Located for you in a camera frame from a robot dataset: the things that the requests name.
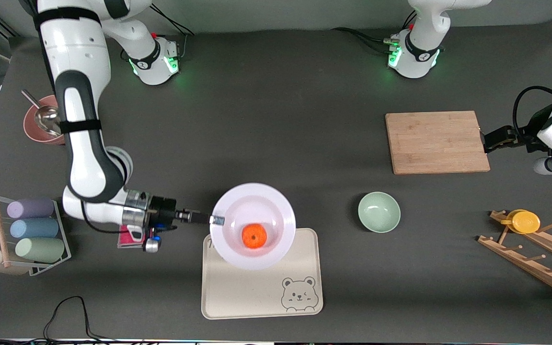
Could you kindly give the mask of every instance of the cartoon bear face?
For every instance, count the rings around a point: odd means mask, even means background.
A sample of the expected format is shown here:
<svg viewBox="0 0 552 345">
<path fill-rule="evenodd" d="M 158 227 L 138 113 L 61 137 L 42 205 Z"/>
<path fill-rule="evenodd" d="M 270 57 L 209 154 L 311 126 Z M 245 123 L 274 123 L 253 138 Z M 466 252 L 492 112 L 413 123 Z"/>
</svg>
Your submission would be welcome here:
<svg viewBox="0 0 552 345">
<path fill-rule="evenodd" d="M 282 295 L 282 306 L 287 311 L 314 310 L 318 304 L 314 286 L 315 279 L 313 277 L 306 277 L 304 280 L 285 278 L 282 281 L 282 287 L 285 288 Z"/>
</svg>

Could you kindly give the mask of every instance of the wooden cutting board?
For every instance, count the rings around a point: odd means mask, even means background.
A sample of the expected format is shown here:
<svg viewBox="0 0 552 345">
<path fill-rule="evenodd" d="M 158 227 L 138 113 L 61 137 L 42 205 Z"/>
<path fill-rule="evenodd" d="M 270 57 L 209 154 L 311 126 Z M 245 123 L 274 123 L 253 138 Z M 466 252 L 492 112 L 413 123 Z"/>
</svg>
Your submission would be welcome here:
<svg viewBox="0 0 552 345">
<path fill-rule="evenodd" d="M 386 114 L 395 175 L 489 171 L 474 111 Z"/>
</svg>

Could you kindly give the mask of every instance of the beige tray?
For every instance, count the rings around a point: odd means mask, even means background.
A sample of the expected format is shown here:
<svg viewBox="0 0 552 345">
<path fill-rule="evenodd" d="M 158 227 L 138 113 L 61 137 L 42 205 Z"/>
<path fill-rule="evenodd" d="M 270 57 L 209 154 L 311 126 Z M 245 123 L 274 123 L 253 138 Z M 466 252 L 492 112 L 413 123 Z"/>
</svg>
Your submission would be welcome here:
<svg viewBox="0 0 552 345">
<path fill-rule="evenodd" d="M 285 257 L 260 271 L 228 264 L 208 235 L 204 240 L 201 297 L 202 314 L 211 320 L 318 314 L 322 310 L 322 282 L 316 233 L 297 229 Z"/>
</svg>

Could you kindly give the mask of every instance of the pink bowl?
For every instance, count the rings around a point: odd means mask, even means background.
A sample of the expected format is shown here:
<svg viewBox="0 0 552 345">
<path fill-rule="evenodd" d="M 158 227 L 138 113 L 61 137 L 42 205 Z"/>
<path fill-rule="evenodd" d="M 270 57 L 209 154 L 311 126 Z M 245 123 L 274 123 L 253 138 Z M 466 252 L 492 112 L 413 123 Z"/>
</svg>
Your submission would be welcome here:
<svg viewBox="0 0 552 345">
<path fill-rule="evenodd" d="M 54 105 L 55 107 L 58 106 L 57 104 L 57 98 L 54 96 L 54 94 L 51 94 L 50 96 L 46 96 L 40 100 L 40 104 L 43 105 Z M 43 142 L 44 144 L 48 145 L 63 145 L 65 144 L 65 137 L 63 135 L 60 135 L 56 138 L 53 138 L 51 135 L 43 131 L 40 127 L 35 124 L 35 113 L 37 112 L 37 108 L 35 105 L 32 105 L 26 114 L 24 114 L 24 120 L 23 120 L 23 129 L 24 133 L 29 137 L 29 139 L 37 142 Z"/>
</svg>

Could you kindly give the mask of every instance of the dark gray tablecloth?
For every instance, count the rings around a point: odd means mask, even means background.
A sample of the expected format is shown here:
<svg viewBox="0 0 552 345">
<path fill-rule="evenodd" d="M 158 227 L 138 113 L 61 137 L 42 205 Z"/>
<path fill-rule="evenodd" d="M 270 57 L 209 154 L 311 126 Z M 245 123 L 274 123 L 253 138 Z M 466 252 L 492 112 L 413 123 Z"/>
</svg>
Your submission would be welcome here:
<svg viewBox="0 0 552 345">
<path fill-rule="evenodd" d="M 40 336 L 59 300 L 82 295 L 93 331 L 117 338 L 552 343 L 552 289 L 474 239 L 497 235 L 491 209 L 525 208 L 552 222 L 552 176 L 532 171 L 542 155 L 502 150 L 488 173 L 396 176 L 384 119 L 474 110 L 485 131 L 509 124 L 519 91 L 552 87 L 552 23 L 453 28 L 420 80 L 397 76 L 352 35 L 273 31 L 190 37 L 180 75 L 149 87 L 110 43 L 112 81 L 99 112 L 105 143 L 134 159 L 129 187 L 208 211 L 238 184 L 278 188 L 298 226 L 318 234 L 324 308 L 208 321 L 208 227 L 164 234 L 153 255 L 116 249 L 116 236 L 68 220 L 72 260 L 37 277 L 0 274 L 0 337 Z M 29 104 L 20 90 L 49 94 L 41 58 L 37 40 L 19 42 L 0 92 L 0 195 L 9 198 L 56 198 L 65 186 L 65 148 L 22 131 Z M 551 102 L 526 96 L 521 123 Z M 357 202 L 377 190 L 402 209 L 387 234 L 357 220 Z M 84 337 L 79 304 L 60 310 L 52 336 Z"/>
</svg>

